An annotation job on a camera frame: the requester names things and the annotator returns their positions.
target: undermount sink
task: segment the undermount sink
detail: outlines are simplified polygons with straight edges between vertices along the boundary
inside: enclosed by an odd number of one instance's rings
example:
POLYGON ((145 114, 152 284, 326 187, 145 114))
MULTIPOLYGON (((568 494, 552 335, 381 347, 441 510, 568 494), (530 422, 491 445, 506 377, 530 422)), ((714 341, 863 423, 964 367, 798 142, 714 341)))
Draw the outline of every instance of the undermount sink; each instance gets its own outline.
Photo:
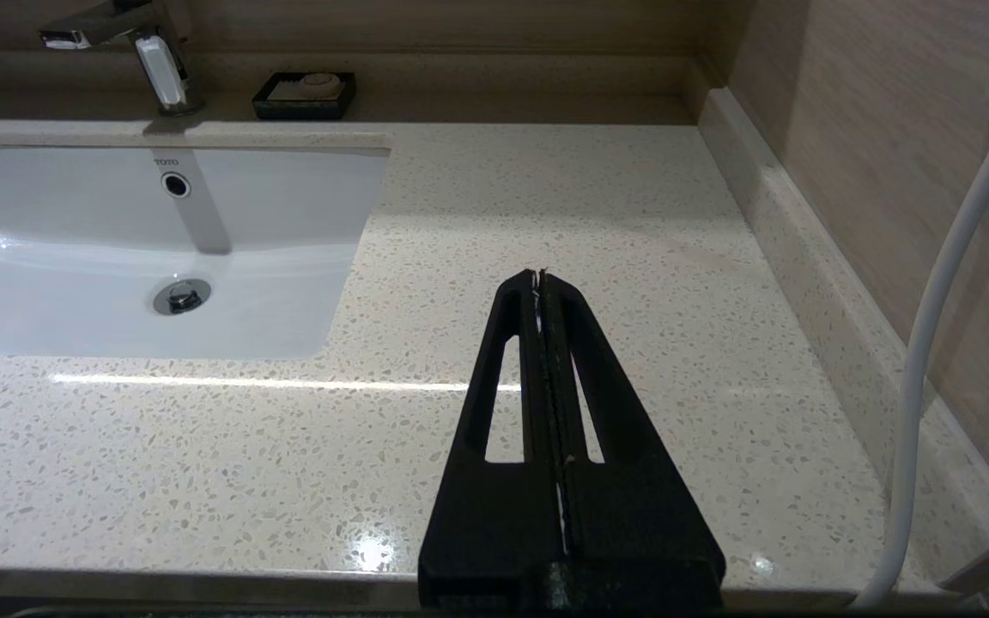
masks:
POLYGON ((387 155, 0 148, 0 354, 314 355, 387 155))

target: terrazzo countertop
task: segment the terrazzo countertop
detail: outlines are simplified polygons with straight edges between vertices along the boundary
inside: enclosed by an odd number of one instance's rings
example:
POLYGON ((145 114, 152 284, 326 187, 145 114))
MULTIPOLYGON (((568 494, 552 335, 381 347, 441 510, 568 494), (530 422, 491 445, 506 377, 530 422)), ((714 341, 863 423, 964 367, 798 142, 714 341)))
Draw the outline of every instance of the terrazzo countertop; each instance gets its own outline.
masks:
MULTIPOLYGON (((161 129, 0 121, 0 144, 385 146, 381 203, 309 359, 0 357, 3 570, 413 575, 495 289, 527 267, 592 305, 727 590, 871 576, 874 470, 694 126, 161 129)), ((900 590, 934 588, 910 561, 900 590)))

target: white cable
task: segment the white cable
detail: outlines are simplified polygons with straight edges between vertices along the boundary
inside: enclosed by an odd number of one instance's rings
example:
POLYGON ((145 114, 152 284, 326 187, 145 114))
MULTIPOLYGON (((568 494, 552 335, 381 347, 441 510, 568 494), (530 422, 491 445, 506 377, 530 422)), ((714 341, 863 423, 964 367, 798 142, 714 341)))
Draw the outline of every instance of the white cable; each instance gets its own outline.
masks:
POLYGON ((941 318, 942 306, 949 297, 956 271, 964 259, 968 243, 979 226, 979 221, 989 204, 989 151, 982 161, 972 187, 964 197, 953 227, 937 262, 930 271, 922 293, 918 313, 914 314, 914 327, 907 344, 907 361, 903 369, 902 387, 899 392, 899 431, 895 435, 895 474, 891 485, 891 510, 884 535, 883 554, 872 581, 857 595, 851 607, 872 607, 880 603, 895 586, 907 558, 907 538, 910 537, 911 517, 914 515, 914 482, 918 466, 918 431, 922 422, 922 392, 925 371, 930 359, 933 334, 941 318))

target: chrome faucet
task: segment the chrome faucet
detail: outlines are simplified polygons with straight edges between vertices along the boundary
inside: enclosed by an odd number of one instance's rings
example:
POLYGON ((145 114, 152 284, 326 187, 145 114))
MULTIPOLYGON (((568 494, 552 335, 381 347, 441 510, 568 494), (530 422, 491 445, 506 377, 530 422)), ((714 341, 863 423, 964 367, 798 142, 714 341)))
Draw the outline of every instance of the chrome faucet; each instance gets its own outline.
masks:
POLYGON ((204 107, 182 63, 180 40, 164 0, 106 0, 40 29, 52 50, 87 50, 122 34, 132 40, 165 116, 204 107))

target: white sink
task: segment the white sink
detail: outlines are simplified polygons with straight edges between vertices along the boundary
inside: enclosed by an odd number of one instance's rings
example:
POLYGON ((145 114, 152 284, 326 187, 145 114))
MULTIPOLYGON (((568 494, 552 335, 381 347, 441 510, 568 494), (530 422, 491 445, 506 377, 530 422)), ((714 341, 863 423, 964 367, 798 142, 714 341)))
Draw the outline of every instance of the white sink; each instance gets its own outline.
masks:
POLYGON ((0 148, 0 354, 314 355, 387 154, 0 148), (157 312, 185 278, 211 297, 157 312))

